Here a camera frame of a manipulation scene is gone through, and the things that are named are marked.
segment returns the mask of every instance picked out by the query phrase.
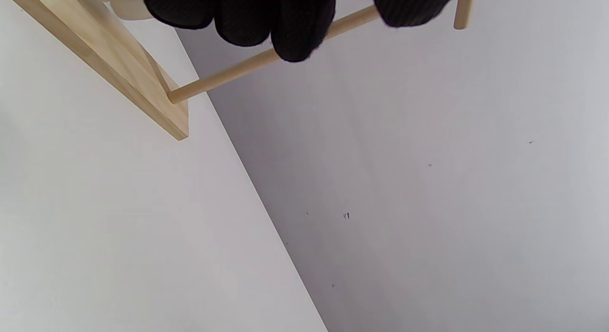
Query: white wall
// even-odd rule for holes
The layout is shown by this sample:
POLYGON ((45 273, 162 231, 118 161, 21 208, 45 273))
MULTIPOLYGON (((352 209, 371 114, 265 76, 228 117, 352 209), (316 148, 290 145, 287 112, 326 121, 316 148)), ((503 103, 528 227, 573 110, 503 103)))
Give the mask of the white wall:
POLYGON ((0 331, 325 331, 207 97, 179 143, 10 0, 0 36, 0 331))
POLYGON ((609 0, 455 4, 209 95, 330 332, 607 332, 609 0))

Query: gloved hand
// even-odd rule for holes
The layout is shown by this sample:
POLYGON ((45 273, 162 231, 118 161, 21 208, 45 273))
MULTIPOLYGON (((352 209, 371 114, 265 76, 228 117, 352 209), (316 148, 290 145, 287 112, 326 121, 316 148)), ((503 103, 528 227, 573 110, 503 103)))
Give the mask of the gloved hand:
MULTIPOLYGON (((437 16, 450 0, 374 0, 392 27, 419 26, 437 16)), ((270 34, 285 61, 307 59, 324 40, 336 0, 144 0, 150 13, 170 26, 202 29, 212 20, 224 40, 255 46, 270 34)))

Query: wooden frame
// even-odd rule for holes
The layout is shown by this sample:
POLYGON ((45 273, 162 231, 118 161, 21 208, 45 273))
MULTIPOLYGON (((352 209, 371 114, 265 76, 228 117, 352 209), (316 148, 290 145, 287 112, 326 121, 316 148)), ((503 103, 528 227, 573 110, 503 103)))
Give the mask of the wooden frame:
MULTIPOLYGON (((178 87, 101 0, 13 0, 106 81, 178 140, 188 137, 188 102, 269 65, 270 49, 205 79, 178 87)), ((473 0, 459 0, 454 28, 468 26, 473 0)), ((330 39, 379 18, 374 6, 335 21, 330 39)))

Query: wooden dowel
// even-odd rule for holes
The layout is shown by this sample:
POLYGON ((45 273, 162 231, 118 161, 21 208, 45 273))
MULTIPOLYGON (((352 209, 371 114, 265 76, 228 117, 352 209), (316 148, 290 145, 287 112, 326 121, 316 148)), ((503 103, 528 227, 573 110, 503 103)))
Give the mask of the wooden dowel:
POLYGON ((470 23, 471 8, 474 5, 474 0, 459 0, 457 1, 457 12, 455 13, 454 28, 463 30, 470 23))
MULTIPOLYGON (((341 33, 345 33, 349 30, 355 29, 356 27, 363 26, 363 24, 372 22, 372 20, 376 20, 377 18, 379 18, 379 14, 374 5, 361 9, 332 23, 332 26, 330 26, 325 39, 330 39, 332 37, 341 35, 341 33)), ((254 70, 260 69, 266 65, 270 65, 270 63, 273 63, 278 59, 280 58, 277 53, 273 49, 269 49, 261 54, 250 57, 241 63, 237 63, 228 69, 213 74, 210 77, 202 78, 183 87, 174 89, 173 91, 170 91, 167 96, 174 104, 183 102, 188 98, 201 94, 205 91, 209 91, 210 89, 214 89, 231 80, 246 76, 254 70)))

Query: wooden board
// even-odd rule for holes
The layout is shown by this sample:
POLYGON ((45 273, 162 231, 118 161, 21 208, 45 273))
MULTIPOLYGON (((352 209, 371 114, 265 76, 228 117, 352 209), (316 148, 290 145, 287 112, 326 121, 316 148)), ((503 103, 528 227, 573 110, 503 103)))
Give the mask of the wooden board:
POLYGON ((167 98, 178 86, 100 0, 13 1, 173 137, 188 137, 187 101, 167 98))

